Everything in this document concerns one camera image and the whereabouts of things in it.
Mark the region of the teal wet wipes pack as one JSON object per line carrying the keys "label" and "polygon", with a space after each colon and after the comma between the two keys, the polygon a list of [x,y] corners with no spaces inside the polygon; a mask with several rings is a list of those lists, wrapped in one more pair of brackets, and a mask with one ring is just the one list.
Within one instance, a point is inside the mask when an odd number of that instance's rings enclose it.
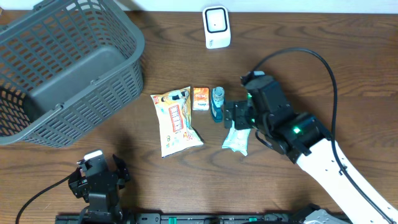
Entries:
{"label": "teal wet wipes pack", "polygon": [[234,121],[229,129],[229,133],[223,142],[222,149],[230,149],[233,152],[240,152],[243,156],[248,155],[248,138],[251,130],[235,128]]}

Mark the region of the dark grey plastic basket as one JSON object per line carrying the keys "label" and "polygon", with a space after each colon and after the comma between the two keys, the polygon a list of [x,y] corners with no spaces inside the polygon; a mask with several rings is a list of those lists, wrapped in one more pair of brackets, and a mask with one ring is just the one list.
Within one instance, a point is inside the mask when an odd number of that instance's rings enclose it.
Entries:
{"label": "dark grey plastic basket", "polygon": [[1,144],[72,145],[139,97],[144,46],[114,1],[42,1],[1,27]]}

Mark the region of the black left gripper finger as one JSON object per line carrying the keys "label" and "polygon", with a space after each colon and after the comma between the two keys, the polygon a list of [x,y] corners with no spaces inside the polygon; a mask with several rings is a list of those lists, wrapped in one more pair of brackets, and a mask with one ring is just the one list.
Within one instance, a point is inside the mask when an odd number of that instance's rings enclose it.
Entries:
{"label": "black left gripper finger", "polygon": [[71,173],[68,186],[76,198],[82,198],[85,194],[85,178],[81,174],[81,169],[77,168]]}
{"label": "black left gripper finger", "polygon": [[118,183],[125,184],[126,182],[129,182],[131,176],[129,174],[125,161],[116,156],[115,154],[113,154],[113,160],[117,167],[116,173],[118,175]]}

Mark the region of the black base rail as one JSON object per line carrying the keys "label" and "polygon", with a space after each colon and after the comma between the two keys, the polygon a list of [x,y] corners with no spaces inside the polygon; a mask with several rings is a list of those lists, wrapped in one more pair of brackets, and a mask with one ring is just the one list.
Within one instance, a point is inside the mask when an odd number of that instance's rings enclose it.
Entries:
{"label": "black base rail", "polygon": [[205,223],[350,223],[345,216],[333,216],[325,210],[315,210],[311,214],[289,215],[287,213],[267,213],[257,215],[161,215],[159,213],[132,214],[122,221],[130,224],[205,224]]}

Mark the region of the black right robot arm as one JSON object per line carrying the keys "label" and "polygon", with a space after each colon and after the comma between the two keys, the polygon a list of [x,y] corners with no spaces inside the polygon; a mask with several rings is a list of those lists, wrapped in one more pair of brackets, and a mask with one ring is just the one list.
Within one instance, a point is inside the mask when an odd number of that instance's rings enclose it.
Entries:
{"label": "black right robot arm", "polygon": [[296,113],[270,75],[244,84],[245,100],[225,101],[224,125],[253,128],[264,142],[314,178],[353,223],[397,223],[397,209],[355,169],[322,123]]}

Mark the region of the blue mouthwash bottle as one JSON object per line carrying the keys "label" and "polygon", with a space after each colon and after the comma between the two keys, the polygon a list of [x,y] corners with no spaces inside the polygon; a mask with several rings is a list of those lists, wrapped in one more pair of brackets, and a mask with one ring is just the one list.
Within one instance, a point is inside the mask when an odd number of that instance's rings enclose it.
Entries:
{"label": "blue mouthwash bottle", "polygon": [[211,91],[211,115],[216,123],[223,121],[224,88],[218,86]]}

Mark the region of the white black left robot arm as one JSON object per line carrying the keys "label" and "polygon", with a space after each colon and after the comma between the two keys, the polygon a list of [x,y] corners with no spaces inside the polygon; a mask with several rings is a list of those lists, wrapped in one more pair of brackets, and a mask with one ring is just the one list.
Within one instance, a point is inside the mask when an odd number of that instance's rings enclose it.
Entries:
{"label": "white black left robot arm", "polygon": [[71,174],[68,186],[76,198],[88,204],[79,214],[78,223],[123,223],[125,215],[119,204],[119,190],[131,177],[126,163],[113,155],[116,170],[111,171],[101,150],[84,155]]}

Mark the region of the yellow snack bag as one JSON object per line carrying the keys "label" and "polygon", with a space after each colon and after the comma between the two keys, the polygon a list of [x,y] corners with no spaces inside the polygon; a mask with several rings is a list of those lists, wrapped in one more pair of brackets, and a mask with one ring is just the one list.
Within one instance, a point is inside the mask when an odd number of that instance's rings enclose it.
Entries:
{"label": "yellow snack bag", "polygon": [[203,141],[191,125],[189,86],[150,97],[159,120],[162,157],[203,145]]}

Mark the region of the white barcode scanner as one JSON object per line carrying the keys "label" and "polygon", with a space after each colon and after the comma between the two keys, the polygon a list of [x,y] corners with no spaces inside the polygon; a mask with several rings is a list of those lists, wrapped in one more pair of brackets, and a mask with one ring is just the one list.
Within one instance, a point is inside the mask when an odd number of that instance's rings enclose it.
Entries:
{"label": "white barcode scanner", "polygon": [[202,12],[207,49],[228,47],[231,43],[231,28],[228,10],[224,6],[210,6]]}

